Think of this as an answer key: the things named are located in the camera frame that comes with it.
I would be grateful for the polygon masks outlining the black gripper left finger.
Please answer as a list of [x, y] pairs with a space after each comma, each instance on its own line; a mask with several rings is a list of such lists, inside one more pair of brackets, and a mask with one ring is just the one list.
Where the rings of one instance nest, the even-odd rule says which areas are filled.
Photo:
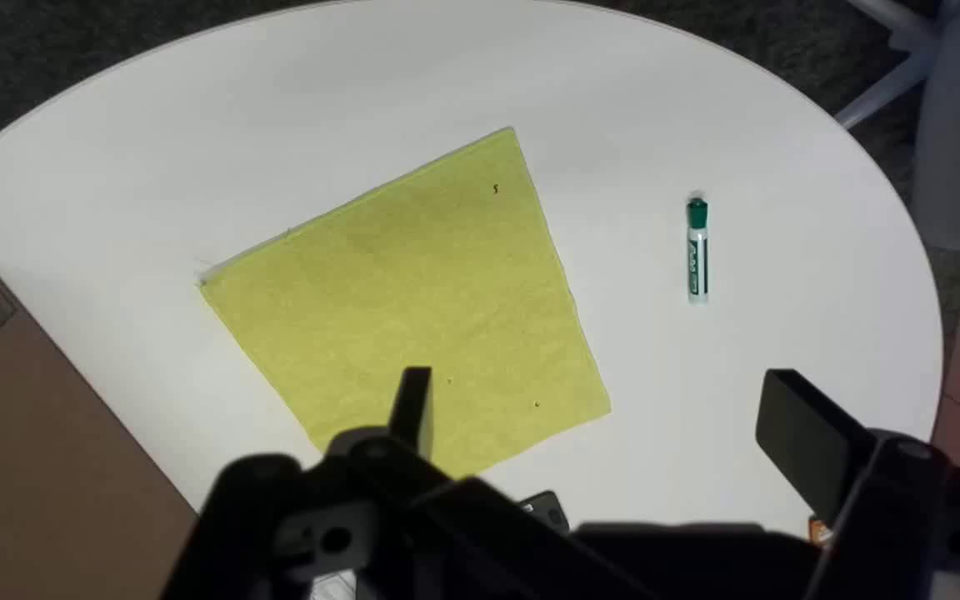
[[389, 433], [412, 453], [429, 453], [429, 367], [407, 367], [389, 409]]

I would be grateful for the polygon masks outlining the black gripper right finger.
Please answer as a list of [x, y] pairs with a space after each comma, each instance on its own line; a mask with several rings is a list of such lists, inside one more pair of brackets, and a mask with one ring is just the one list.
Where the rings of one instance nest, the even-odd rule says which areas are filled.
[[840, 518], [858, 475], [874, 453], [874, 433], [801, 372], [762, 375], [753, 436], [824, 525]]

